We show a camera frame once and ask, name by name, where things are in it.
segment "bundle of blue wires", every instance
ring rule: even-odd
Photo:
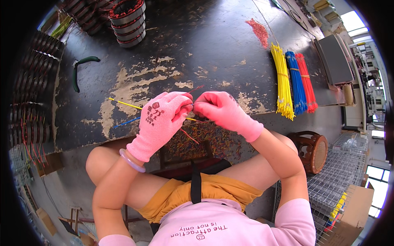
[[[307,98],[305,96],[304,85],[302,84],[301,74],[299,72],[296,56],[294,52],[285,53],[287,63],[290,67],[290,77],[293,84],[294,95],[294,114],[300,115],[308,109]]]

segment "yellow shorts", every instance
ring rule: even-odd
[[[183,182],[170,179],[161,187],[146,206],[137,211],[149,223],[160,223],[161,218],[172,209],[191,201],[190,181]],[[256,189],[236,179],[201,173],[201,198],[230,199],[241,205],[242,212],[245,206],[264,191]]]

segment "bracelet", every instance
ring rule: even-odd
[[[138,166],[137,164],[135,164],[132,160],[130,160],[130,158],[126,155],[125,153],[125,149],[120,149],[119,150],[119,154],[121,155],[121,157],[135,170],[139,171],[139,172],[145,172],[146,169],[143,166]]]

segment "hand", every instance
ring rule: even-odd
[[[163,147],[180,129],[192,111],[193,97],[186,92],[164,92],[150,100],[141,111],[139,134],[127,150],[140,161],[149,158]]]
[[[215,124],[230,131],[236,131],[247,142],[255,141],[264,126],[247,115],[237,101],[225,91],[204,92],[193,105],[193,112],[207,117]]]

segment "black workbench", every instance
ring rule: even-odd
[[[204,91],[227,91],[248,114],[275,112],[274,60],[245,23],[251,18],[265,26],[269,43],[277,40],[284,51],[304,54],[318,105],[343,102],[338,100],[337,92],[328,88],[323,65],[312,43],[314,37],[270,1],[150,3],[145,12],[146,37],[130,49],[120,47],[111,31],[90,37],[78,28],[71,29],[55,86],[56,151],[138,132],[139,120],[113,128],[138,117],[140,110],[117,104],[108,97],[142,107],[164,91],[188,92],[205,85],[191,93],[195,99]],[[101,62],[78,66],[80,93],[76,93],[72,87],[72,63],[91,55]]]

